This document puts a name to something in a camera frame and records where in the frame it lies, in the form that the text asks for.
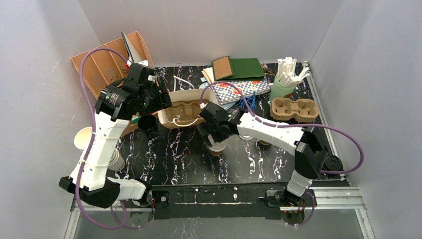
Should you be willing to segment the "single pulp cup carrier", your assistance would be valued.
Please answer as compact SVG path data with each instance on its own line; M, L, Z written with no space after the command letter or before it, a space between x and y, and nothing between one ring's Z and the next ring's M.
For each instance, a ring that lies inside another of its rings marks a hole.
M196 123L202 123L204 119L199 115L201 111L200 100L177 101L165 109L169 122L176 119L175 122L179 125L188 125L195 120L197 120Z

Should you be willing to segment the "kraft paper takeout bag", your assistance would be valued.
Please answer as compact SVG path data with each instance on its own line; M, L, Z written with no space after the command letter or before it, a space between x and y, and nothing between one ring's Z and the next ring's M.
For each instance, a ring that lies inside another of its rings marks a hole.
M187 83L186 80L174 76L174 90L169 93L172 106L157 112L159 122L168 129L201 124L205 120L200 117L200 104L213 102L219 105L211 88L204 90L191 86L190 89L177 90L176 86L179 81Z

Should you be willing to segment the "brown paper coffee cup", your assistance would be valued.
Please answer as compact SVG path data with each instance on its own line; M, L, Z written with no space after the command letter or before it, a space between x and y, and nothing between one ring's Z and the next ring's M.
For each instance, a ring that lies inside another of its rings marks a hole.
M219 156L223 154L224 149L227 147L227 140L222 142L213 142L211 141L211 147L209 151L214 156Z

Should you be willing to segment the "single white cup lid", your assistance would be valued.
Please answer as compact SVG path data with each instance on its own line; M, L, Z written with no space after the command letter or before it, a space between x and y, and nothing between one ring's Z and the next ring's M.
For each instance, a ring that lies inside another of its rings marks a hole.
M242 139L243 141L251 141L254 139L254 137L251 136L247 136L247 135L239 135L238 136L240 139Z

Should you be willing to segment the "stack of pulp cup carriers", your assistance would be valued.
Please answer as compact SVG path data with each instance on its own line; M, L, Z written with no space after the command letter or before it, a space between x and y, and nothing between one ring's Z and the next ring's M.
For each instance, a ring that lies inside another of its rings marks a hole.
M319 116L319 108L315 101L276 97L271 102L270 115L275 120L295 119L298 122L311 123Z

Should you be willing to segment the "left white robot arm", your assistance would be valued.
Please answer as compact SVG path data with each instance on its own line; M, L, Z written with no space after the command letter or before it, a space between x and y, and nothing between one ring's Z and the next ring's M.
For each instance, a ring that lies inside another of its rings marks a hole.
M131 64L127 77L102 89L95 105L94 137L72 173L60 179L59 187L100 208L118 200L145 200L150 189L141 180L106 176L109 162L134 115L150 116L171 105L164 79L156 69Z

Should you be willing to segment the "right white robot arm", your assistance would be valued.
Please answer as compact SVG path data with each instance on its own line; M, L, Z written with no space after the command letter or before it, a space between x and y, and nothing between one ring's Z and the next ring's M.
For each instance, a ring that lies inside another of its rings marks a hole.
M294 171L280 201L296 203L312 182L319 177L328 156L313 126L289 125L256 116L244 108L228 110L208 102L200 104L200 117L205 121L197 126L207 147L225 141L232 135L248 136L277 146L294 156Z

